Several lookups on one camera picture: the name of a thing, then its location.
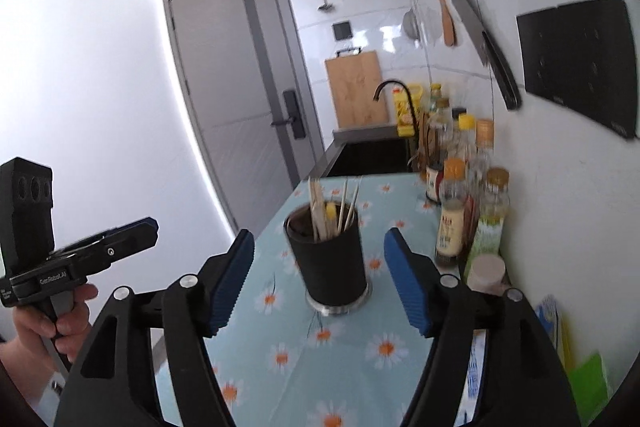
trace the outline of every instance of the kitchen knife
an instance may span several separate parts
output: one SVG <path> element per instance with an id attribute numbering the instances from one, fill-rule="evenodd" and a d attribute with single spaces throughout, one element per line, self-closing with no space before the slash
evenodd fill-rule
<path id="1" fill-rule="evenodd" d="M 476 15 L 468 0 L 451 0 L 451 2 L 458 15 L 460 15 L 463 25 L 465 25 L 469 38 L 471 38 L 476 52 L 478 52 L 480 61 L 484 66 L 487 65 L 487 62 L 491 64 L 495 80 L 498 82 L 498 87 L 500 87 L 507 109 L 515 110 L 520 108 L 522 106 L 522 97 L 520 96 L 518 85 L 495 39 L 484 28 L 482 21 Z"/>

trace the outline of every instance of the metal base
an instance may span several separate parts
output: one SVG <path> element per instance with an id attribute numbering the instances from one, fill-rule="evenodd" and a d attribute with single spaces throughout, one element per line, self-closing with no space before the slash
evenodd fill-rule
<path id="1" fill-rule="evenodd" d="M 371 292 L 373 291 L 373 286 L 371 283 L 371 279 L 367 277 L 367 286 L 364 288 L 364 292 L 360 297 L 355 299 L 350 304 L 345 304 L 344 306 L 327 306 L 326 304 L 321 304 L 318 301 L 314 300 L 309 292 L 306 294 L 306 301 L 309 305 L 315 309 L 319 314 L 323 317 L 328 317 L 329 315 L 344 315 L 346 313 L 351 313 L 356 311 L 358 308 L 361 308 L 362 305 L 367 302 L 369 297 L 371 296 Z"/>

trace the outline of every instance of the jar lid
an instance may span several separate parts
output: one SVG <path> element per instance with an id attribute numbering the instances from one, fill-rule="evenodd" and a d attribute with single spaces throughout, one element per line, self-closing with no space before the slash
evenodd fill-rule
<path id="1" fill-rule="evenodd" d="M 468 280 L 473 280 L 482 287 L 479 290 L 484 291 L 502 282 L 505 272 L 502 257 L 495 253 L 481 253 L 471 263 Z"/>
<path id="2" fill-rule="evenodd" d="M 478 142 L 494 142 L 494 121 L 478 120 L 476 121 L 476 143 Z"/>
<path id="3" fill-rule="evenodd" d="M 448 158 L 444 160 L 444 179 L 465 179 L 465 161 L 462 158 Z"/>
<path id="4" fill-rule="evenodd" d="M 436 100 L 436 107 L 438 109 L 444 109 L 449 107 L 449 99 L 446 96 Z"/>
<path id="5" fill-rule="evenodd" d="M 476 126 L 476 118 L 472 114 L 461 114 L 458 117 L 460 131 L 471 131 Z"/>
<path id="6" fill-rule="evenodd" d="M 452 107 L 451 116 L 456 121 L 461 114 L 466 114 L 466 107 Z"/>
<path id="7" fill-rule="evenodd" d="M 509 184 L 509 171 L 502 167 L 492 167 L 486 172 L 487 185 L 504 189 Z"/>

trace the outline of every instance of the tablecloth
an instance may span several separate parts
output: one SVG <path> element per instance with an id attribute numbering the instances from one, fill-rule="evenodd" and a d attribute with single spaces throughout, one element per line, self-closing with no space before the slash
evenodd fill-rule
<path id="1" fill-rule="evenodd" d="M 343 183 L 321 180 L 325 195 L 338 200 Z M 229 325 L 206 340 L 227 406 L 238 427 L 398 426 L 431 340 L 407 321 L 385 264 L 383 237 L 398 227 L 413 251 L 432 257 L 440 210 L 424 199 L 416 174 L 365 176 L 358 210 L 372 295 L 351 314 L 320 317 L 305 301 L 282 227 L 305 202 L 302 182 L 257 238 Z M 164 418 L 181 425 L 166 365 L 158 391 Z"/>

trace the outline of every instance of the wooden cutting board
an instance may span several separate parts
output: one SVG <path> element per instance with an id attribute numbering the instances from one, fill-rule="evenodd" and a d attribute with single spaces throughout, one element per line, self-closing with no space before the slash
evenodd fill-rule
<path id="1" fill-rule="evenodd" d="M 330 58 L 324 64 L 340 129 L 389 122 L 384 92 L 379 102 L 373 101 L 382 82 L 376 52 Z"/>

